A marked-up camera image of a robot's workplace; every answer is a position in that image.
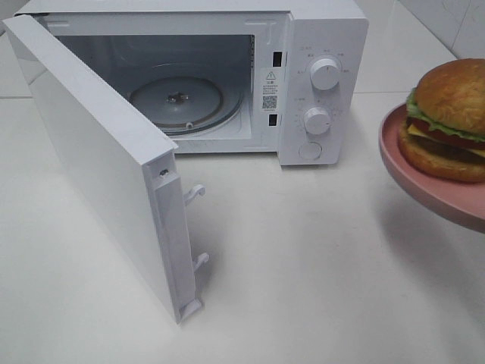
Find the upper white power knob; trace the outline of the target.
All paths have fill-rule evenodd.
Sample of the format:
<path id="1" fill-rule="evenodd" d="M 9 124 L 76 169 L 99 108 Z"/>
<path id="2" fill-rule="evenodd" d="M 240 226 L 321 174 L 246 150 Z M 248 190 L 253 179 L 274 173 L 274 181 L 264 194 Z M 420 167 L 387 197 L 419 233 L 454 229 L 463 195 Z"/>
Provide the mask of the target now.
<path id="1" fill-rule="evenodd" d="M 340 81 L 340 63 L 330 56 L 317 59 L 310 67 L 311 84 L 318 90 L 329 90 Z"/>

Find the white warning label sticker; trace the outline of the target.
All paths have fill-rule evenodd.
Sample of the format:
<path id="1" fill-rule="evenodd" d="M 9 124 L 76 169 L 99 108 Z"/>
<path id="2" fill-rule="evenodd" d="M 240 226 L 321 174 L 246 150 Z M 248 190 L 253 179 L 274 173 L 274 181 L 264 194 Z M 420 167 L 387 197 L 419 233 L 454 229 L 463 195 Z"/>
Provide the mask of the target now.
<path id="1" fill-rule="evenodd" d="M 261 109 L 263 111 L 278 111 L 280 101 L 280 89 L 283 77 L 279 67 L 265 67 L 261 71 Z"/>

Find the round white door button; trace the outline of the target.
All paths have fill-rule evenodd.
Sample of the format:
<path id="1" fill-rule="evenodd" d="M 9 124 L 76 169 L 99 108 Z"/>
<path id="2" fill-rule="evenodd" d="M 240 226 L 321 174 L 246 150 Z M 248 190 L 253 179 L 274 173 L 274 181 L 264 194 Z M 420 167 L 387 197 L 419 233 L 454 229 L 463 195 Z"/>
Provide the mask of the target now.
<path id="1" fill-rule="evenodd" d="M 299 148 L 299 156 L 305 160 L 318 160 L 321 157 L 322 146 L 316 142 L 308 142 Z"/>

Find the burger with sesame bun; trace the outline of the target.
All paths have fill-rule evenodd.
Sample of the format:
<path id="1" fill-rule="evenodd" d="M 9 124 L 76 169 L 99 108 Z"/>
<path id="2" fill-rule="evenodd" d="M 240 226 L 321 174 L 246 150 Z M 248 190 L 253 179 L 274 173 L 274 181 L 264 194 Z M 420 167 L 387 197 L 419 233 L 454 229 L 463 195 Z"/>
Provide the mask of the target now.
<path id="1" fill-rule="evenodd" d="M 398 146 L 434 177 L 484 181 L 484 60 L 463 58 L 428 71 L 408 95 Z"/>

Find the pink round plate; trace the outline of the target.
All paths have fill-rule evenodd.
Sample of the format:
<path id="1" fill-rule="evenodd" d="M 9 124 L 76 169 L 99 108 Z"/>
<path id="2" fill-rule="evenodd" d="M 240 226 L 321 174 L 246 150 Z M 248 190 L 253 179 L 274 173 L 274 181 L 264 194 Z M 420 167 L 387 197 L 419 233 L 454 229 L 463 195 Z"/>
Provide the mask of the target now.
<path id="1" fill-rule="evenodd" d="M 412 167 L 398 147 L 399 128 L 406 117 L 405 104 L 401 104 L 391 110 L 380 125 L 379 149 L 388 173 L 424 207 L 451 222 L 483 233 L 484 184 L 440 179 Z"/>

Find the white timer knob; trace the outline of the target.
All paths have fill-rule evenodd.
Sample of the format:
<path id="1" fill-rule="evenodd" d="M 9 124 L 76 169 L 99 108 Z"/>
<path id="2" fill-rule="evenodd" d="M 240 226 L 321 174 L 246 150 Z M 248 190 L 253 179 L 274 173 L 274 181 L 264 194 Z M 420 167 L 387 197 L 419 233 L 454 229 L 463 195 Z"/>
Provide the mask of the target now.
<path id="1" fill-rule="evenodd" d="M 324 108 L 310 108 L 303 116 L 304 127 L 311 135 L 321 135 L 330 129 L 331 118 Z"/>

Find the white microwave oven body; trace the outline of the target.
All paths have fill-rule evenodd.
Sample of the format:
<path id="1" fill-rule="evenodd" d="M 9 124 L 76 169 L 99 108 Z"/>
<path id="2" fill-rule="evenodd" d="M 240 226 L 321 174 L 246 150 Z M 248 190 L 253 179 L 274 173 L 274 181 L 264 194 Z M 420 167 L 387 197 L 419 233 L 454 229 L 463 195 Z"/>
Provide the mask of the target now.
<path id="1" fill-rule="evenodd" d="M 174 153 L 274 152 L 282 165 L 339 158 L 368 31 L 352 1 L 30 1 L 13 17 L 20 15 L 37 20 L 129 103 L 131 93 L 164 77 L 201 77 L 242 92 L 239 110 L 216 127 L 169 136 L 156 126 Z M 310 67 L 327 56 L 341 72 L 322 91 Z M 278 111 L 261 109 L 265 67 L 281 69 Z M 317 136 L 303 122 L 315 107 L 331 118 Z M 322 146 L 318 160 L 299 156 L 308 142 Z"/>

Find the white microwave door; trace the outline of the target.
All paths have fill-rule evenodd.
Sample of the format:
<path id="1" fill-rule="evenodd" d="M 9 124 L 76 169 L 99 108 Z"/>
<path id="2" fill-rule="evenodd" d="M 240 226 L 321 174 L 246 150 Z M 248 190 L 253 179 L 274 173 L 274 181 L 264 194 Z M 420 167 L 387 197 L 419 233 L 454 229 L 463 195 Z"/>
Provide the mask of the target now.
<path id="1" fill-rule="evenodd" d="M 5 28 L 70 179 L 161 301 L 181 322 L 201 306 L 176 144 L 29 15 Z"/>

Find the glass microwave turntable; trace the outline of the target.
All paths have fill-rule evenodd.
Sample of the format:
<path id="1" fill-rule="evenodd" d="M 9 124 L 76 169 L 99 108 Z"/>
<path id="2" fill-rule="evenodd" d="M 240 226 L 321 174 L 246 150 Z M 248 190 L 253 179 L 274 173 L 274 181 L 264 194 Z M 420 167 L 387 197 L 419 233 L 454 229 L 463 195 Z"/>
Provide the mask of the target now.
<path id="1" fill-rule="evenodd" d="M 169 136 L 216 127 L 240 108 L 243 93 L 201 77 L 164 77 L 141 86 L 130 103 Z"/>

